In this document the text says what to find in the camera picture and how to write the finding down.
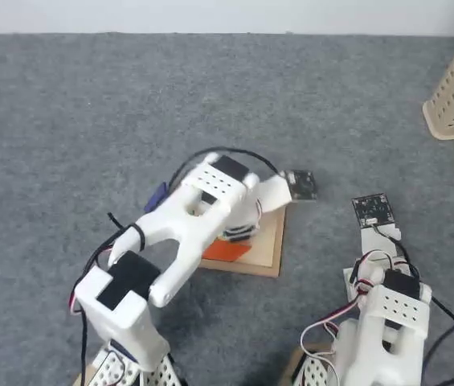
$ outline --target carpet floor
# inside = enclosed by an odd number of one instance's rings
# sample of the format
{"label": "carpet floor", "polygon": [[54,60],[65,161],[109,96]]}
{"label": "carpet floor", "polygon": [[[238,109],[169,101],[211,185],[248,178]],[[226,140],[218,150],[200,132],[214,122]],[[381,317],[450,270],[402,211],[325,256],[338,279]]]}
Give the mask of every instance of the carpet floor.
{"label": "carpet floor", "polygon": [[[288,209],[279,278],[199,269],[153,312],[190,385],[277,383],[301,330],[346,301],[355,196],[388,194],[454,310],[454,141],[434,139],[421,112],[453,55],[454,39],[437,38],[0,35],[0,386],[72,382],[81,327],[66,301],[114,229],[105,213],[135,220],[206,146],[312,169],[319,195]],[[175,250],[145,256],[165,266]],[[433,308],[430,324],[428,347],[450,320]],[[91,331],[88,358],[99,346]],[[425,384],[453,375],[454,335]]]}

